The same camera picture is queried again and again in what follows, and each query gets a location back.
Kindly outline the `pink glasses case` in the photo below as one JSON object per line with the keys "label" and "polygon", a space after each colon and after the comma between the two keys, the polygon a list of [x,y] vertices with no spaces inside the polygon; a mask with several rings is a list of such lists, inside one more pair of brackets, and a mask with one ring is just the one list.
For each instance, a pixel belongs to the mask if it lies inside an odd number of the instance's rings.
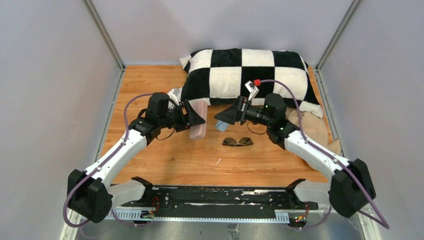
{"label": "pink glasses case", "polygon": [[193,126],[190,127],[189,137],[192,140],[201,139],[206,135],[206,120],[208,116],[208,104],[203,100],[197,100],[191,104],[194,113]]}

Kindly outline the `blue lens cloth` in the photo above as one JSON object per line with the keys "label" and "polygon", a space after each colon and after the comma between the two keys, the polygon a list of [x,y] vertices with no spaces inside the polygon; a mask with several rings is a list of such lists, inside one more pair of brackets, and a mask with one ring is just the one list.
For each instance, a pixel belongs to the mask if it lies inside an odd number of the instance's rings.
{"label": "blue lens cloth", "polygon": [[218,120],[215,124],[215,128],[220,132],[225,132],[227,130],[228,126],[229,126],[228,123],[221,121],[221,120]]}

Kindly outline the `dark aviator sunglasses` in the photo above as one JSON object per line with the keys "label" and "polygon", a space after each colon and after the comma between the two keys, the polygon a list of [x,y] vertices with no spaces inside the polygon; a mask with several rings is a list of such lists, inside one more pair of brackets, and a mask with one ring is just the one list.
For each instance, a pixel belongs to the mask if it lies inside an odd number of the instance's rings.
{"label": "dark aviator sunglasses", "polygon": [[232,137],[226,137],[222,141],[223,146],[229,146],[229,147],[244,147],[244,146],[251,146],[254,142],[249,137],[242,137],[239,140],[235,140]]}

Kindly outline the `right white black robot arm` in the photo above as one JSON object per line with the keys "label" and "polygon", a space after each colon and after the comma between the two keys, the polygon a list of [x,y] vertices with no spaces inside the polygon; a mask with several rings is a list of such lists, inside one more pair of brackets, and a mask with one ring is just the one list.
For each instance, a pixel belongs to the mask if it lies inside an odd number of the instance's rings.
{"label": "right white black robot arm", "polygon": [[230,125],[252,122],[266,126],[269,140],[304,161],[328,180],[328,183],[299,179],[285,195],[286,204],[298,209],[305,202],[331,206],[341,216],[349,218],[366,205],[375,206],[376,191],[366,163],[339,156],[308,137],[301,127],[287,120],[284,99],[268,94],[263,107],[256,107],[239,96],[229,108],[214,118]]}

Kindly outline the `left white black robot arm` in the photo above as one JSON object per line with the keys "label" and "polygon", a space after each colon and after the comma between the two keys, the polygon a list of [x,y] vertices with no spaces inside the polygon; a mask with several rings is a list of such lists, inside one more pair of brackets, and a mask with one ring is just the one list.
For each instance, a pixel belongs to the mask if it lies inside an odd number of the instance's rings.
{"label": "left white black robot arm", "polygon": [[144,150],[162,129],[175,132],[189,130],[205,124],[188,100],[176,103],[167,93],[148,93],[147,108],[142,109],[132,122],[128,121],[126,106],[123,111],[125,131],[119,141],[100,159],[85,170],[73,170],[67,180],[67,196],[62,208],[65,223],[74,228],[68,210],[72,210],[87,222],[99,223],[114,208],[131,201],[149,206],[153,201],[150,183],[134,177],[126,183],[113,185],[112,181],[128,162]]}

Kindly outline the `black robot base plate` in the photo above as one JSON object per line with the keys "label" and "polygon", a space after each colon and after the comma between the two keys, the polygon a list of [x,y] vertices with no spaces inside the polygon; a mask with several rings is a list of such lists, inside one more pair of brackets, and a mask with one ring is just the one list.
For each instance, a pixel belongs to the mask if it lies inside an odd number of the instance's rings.
{"label": "black robot base plate", "polygon": [[318,210],[315,202],[299,201],[289,187],[208,186],[208,185],[152,185],[140,200],[131,200],[127,207],[160,208],[184,205],[259,205],[272,210],[303,215]]}

